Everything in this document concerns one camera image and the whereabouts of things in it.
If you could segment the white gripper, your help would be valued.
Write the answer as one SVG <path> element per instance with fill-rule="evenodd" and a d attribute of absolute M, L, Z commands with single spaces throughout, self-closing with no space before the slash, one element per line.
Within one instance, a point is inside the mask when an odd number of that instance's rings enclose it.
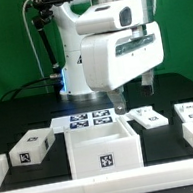
<path fill-rule="evenodd" d="M 135 39 L 132 31 L 123 30 L 85 36 L 81 42 L 81 59 L 86 84 L 94 91 L 108 92 L 115 113 L 124 115 L 126 101 L 118 88 L 141 76 L 141 92 L 154 93 L 152 68 L 163 62 L 163 46 L 157 22 L 146 25 L 146 34 Z"/>

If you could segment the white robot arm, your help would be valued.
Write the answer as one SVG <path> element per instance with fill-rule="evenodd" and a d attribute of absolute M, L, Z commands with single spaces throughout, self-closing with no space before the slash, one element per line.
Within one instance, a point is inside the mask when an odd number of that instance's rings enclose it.
<path fill-rule="evenodd" d="M 115 113 L 127 111 L 123 86 L 140 77 L 142 92 L 154 91 L 153 69 L 163 62 L 156 0 L 31 0 L 37 28 L 54 19 L 66 68 L 49 53 L 63 97 L 96 98 L 105 93 Z"/>

